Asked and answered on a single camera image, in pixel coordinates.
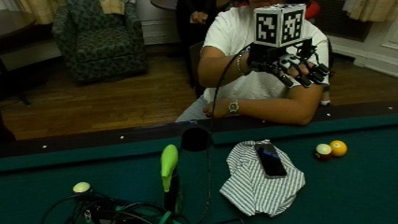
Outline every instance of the bracelet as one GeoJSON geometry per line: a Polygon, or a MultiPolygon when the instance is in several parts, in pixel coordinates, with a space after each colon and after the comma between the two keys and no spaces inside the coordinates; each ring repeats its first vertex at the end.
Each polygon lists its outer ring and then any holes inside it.
{"type": "Polygon", "coordinates": [[[239,74],[240,74],[243,77],[246,77],[246,76],[248,76],[248,75],[252,73],[252,69],[251,69],[251,71],[247,72],[247,73],[242,70],[240,60],[242,60],[242,56],[243,56],[243,55],[244,55],[244,52],[240,53],[239,56],[238,56],[238,71],[239,71],[239,74]]]}

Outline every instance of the table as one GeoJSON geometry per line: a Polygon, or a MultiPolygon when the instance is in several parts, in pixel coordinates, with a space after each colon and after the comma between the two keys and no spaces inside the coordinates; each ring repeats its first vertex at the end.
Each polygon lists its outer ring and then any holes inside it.
{"type": "MultiPolygon", "coordinates": [[[[0,146],[0,219],[39,223],[51,205],[87,181],[102,193],[131,202],[163,202],[160,157],[180,146],[187,130],[211,130],[211,120],[18,141],[0,146]]],[[[305,127],[246,117],[216,119],[212,129],[212,199],[204,223],[242,217],[246,223],[395,223],[398,219],[398,102],[323,107],[305,127]],[[304,172],[307,185],[278,217],[244,216],[219,193],[230,178],[227,156],[247,140],[271,139],[304,172]],[[343,158],[319,161],[317,144],[340,139],[343,158]]],[[[183,213],[198,223],[208,195],[207,152],[180,152],[183,213]]],[[[65,223],[74,202],[47,223],[65,223]]]]}
{"type": "MultiPolygon", "coordinates": [[[[179,0],[151,0],[151,3],[155,7],[159,7],[166,10],[176,10],[179,0]]],[[[218,0],[218,8],[223,9],[228,6],[231,0],[218,0]]]]}
{"type": "MultiPolygon", "coordinates": [[[[31,13],[0,10],[0,40],[27,30],[35,24],[35,22],[37,20],[31,13]]],[[[26,95],[17,90],[17,86],[14,85],[13,81],[10,81],[10,76],[13,76],[13,74],[10,73],[10,70],[2,61],[2,57],[0,73],[2,82],[9,83],[3,85],[2,89],[6,89],[7,92],[15,94],[22,99],[25,104],[30,105],[26,95]]]]}

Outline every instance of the mobile phone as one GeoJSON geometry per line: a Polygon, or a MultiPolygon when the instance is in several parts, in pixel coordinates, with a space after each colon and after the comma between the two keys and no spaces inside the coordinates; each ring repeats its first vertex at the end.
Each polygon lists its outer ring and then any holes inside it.
{"type": "Polygon", "coordinates": [[[268,178],[284,178],[288,175],[275,145],[271,143],[256,144],[256,154],[262,161],[264,173],[268,178]]]}

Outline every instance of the white t-shirt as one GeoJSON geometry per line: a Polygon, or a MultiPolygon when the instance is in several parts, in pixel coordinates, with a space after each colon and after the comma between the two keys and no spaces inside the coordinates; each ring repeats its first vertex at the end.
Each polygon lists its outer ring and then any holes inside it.
{"type": "MultiPolygon", "coordinates": [[[[214,22],[204,46],[219,48],[227,56],[236,55],[251,43],[255,42],[255,12],[251,7],[234,7],[230,11],[220,12],[214,22]]],[[[320,63],[329,66],[329,46],[328,38],[312,25],[304,21],[303,37],[313,38],[313,45],[317,46],[320,63]]],[[[295,54],[296,48],[288,48],[288,52],[295,54]]],[[[309,61],[317,64],[315,55],[309,61]]],[[[295,86],[300,83],[292,78],[295,86]]],[[[329,77],[325,77],[324,84],[329,85],[329,77]]],[[[204,98],[211,103],[215,99],[216,88],[208,88],[204,98]]],[[[275,77],[266,72],[252,72],[248,76],[240,77],[232,83],[219,89],[218,98],[239,99],[274,99],[284,98],[289,88],[275,77]]]]}

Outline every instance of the wristwatch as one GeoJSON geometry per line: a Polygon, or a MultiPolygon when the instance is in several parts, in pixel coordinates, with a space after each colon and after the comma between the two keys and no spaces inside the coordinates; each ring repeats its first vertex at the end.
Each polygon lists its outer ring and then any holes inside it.
{"type": "Polygon", "coordinates": [[[239,111],[239,103],[238,103],[238,99],[234,99],[232,102],[228,105],[228,109],[230,109],[230,113],[232,114],[238,114],[239,111]]]}

